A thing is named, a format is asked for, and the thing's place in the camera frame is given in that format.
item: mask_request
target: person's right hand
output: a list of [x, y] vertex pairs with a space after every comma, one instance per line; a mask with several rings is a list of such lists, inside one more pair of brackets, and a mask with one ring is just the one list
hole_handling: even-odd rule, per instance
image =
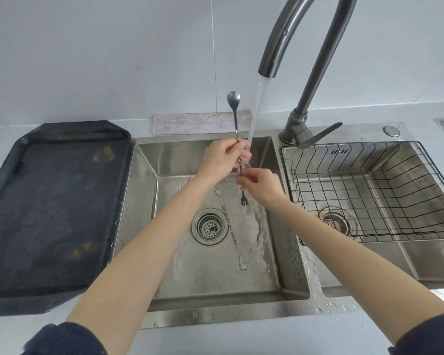
[[286, 199], [278, 175], [269, 169], [245, 169], [241, 176], [237, 176], [237, 184], [242, 185], [241, 190], [248, 190], [266, 209], [274, 207], [278, 200]]

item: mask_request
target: running water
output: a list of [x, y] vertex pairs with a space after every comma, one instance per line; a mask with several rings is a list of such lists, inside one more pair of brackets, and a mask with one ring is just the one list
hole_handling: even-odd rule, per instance
[[268, 88], [268, 83], [270, 81], [270, 78], [260, 76], [260, 82], [258, 83], [258, 92], [257, 92], [257, 103], [255, 104], [255, 111], [252, 114], [252, 120], [250, 125], [250, 132], [249, 132], [249, 149], [251, 147], [251, 142], [253, 139], [253, 134], [255, 132], [255, 125], [257, 123], [257, 119], [260, 116], [260, 109], [261, 105], [263, 103], [263, 98], [265, 98], [266, 89]]

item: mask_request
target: forearm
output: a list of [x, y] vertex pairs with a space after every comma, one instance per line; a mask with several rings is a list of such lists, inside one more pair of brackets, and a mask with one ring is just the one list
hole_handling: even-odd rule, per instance
[[298, 205], [280, 199], [274, 211], [302, 238], [393, 344], [410, 329], [444, 313], [444, 302], [418, 281]]
[[167, 264], [211, 185], [195, 176], [115, 257], [67, 321], [91, 330], [110, 355], [128, 352]]

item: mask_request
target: sink drain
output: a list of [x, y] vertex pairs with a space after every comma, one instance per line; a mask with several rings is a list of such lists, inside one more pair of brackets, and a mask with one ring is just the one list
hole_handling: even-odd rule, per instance
[[344, 235], [356, 235], [356, 220], [347, 211], [337, 207], [326, 207], [319, 212], [319, 219]]
[[227, 218], [219, 209], [207, 208], [195, 215], [191, 231], [199, 243], [214, 245], [225, 238], [229, 225]]

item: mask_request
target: metal spoon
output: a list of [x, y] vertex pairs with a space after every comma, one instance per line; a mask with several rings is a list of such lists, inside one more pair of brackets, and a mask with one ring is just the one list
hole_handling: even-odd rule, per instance
[[237, 249], [237, 253], [239, 255], [239, 267], [242, 270], [245, 270], [245, 269], [248, 268], [248, 264], [247, 264], [247, 262], [245, 260], [243, 260], [242, 256], [240, 255], [239, 246], [237, 244], [237, 239], [235, 239], [235, 234], [233, 234], [232, 227], [230, 226], [229, 215], [227, 214], [227, 210], [225, 209], [225, 206], [224, 206], [224, 204], [222, 202], [221, 191], [220, 191], [219, 187], [217, 187], [217, 186], [214, 187], [214, 191], [215, 191], [215, 194], [217, 194], [217, 196], [219, 197], [219, 200], [220, 200], [221, 206], [222, 206], [222, 210], [223, 210], [223, 212], [225, 214], [225, 218], [227, 218], [227, 224], [229, 225], [229, 230], [230, 230], [230, 233], [232, 235], [233, 242], [235, 243], [235, 249]]
[[[235, 120], [235, 135], [237, 136], [237, 142], [240, 142], [239, 140], [239, 123], [237, 122], [237, 108], [240, 104], [240, 93], [237, 91], [231, 91], [227, 95], [227, 102], [229, 103], [230, 108], [233, 111], [233, 119]], [[242, 175], [242, 158], [239, 157], [239, 168], [240, 168], [240, 175]], [[247, 206], [249, 205], [249, 200], [245, 196], [245, 192], [242, 191], [242, 198], [240, 199], [240, 202], [242, 205]]]

